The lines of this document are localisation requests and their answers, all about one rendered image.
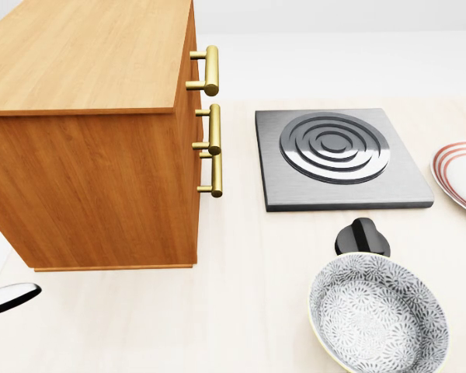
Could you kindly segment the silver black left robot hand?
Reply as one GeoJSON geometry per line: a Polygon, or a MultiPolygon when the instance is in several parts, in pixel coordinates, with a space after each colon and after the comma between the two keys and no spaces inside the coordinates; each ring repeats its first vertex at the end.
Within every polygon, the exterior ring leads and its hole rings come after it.
{"type": "Polygon", "coordinates": [[[42,288],[34,283],[10,284],[0,288],[0,313],[13,309],[36,297],[42,288]]]}

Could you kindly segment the wooden cabinet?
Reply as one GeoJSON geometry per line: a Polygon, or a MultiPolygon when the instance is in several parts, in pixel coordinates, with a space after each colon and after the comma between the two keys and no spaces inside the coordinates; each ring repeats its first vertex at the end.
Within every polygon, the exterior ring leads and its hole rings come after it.
{"type": "Polygon", "coordinates": [[[0,232],[37,271],[191,267],[186,0],[22,0],[0,21],[0,232]]]}

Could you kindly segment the wooden cabinet drawer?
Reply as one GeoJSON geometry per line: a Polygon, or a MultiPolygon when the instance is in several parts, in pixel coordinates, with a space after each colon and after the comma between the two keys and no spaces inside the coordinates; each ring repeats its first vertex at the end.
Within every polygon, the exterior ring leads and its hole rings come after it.
{"type": "Polygon", "coordinates": [[[186,166],[192,162],[193,150],[191,144],[196,139],[196,130],[198,129],[197,118],[195,117],[195,104],[184,96],[176,104],[176,119],[178,129],[179,152],[186,166]]]}
{"type": "Polygon", "coordinates": [[[186,0],[187,23],[184,36],[182,57],[179,66],[179,77],[176,87],[176,108],[188,107],[192,112],[200,106],[200,93],[188,91],[186,81],[198,81],[198,63],[190,59],[190,51],[196,50],[196,27],[193,10],[193,0],[186,0]]]}
{"type": "Polygon", "coordinates": [[[188,264],[197,263],[197,236],[199,222],[200,195],[196,187],[200,183],[201,163],[195,151],[190,151],[184,162],[184,196],[186,198],[186,227],[189,231],[188,264]]]}

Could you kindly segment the round black stove knob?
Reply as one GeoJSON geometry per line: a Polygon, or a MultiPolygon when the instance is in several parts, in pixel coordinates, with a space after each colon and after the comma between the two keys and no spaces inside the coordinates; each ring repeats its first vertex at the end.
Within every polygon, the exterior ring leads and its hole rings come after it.
{"type": "Polygon", "coordinates": [[[357,218],[351,225],[343,228],[336,237],[335,251],[337,255],[344,253],[391,255],[387,239],[369,218],[357,218]]]}

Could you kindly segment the grey patterned bowl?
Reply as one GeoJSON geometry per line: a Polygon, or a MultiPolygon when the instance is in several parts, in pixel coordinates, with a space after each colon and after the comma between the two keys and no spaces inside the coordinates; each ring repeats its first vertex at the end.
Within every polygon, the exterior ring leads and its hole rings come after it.
{"type": "Polygon", "coordinates": [[[308,316],[325,351],[349,373],[440,373],[450,346],[432,291],[386,256],[347,253],[315,275],[308,316]]]}

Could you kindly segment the flat dark stove plate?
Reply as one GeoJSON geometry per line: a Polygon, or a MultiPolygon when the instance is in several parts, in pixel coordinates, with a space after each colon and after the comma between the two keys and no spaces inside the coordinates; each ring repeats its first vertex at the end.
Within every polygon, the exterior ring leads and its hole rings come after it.
{"type": "Polygon", "coordinates": [[[258,110],[266,210],[431,207],[434,196],[380,108],[258,110]]]}

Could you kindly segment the white plate with red rings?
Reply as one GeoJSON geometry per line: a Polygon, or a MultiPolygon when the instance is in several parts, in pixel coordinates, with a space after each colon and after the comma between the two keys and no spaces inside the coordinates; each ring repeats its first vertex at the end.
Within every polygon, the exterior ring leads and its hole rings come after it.
{"type": "Polygon", "coordinates": [[[446,195],[466,210],[466,140],[438,148],[430,170],[446,195]]]}

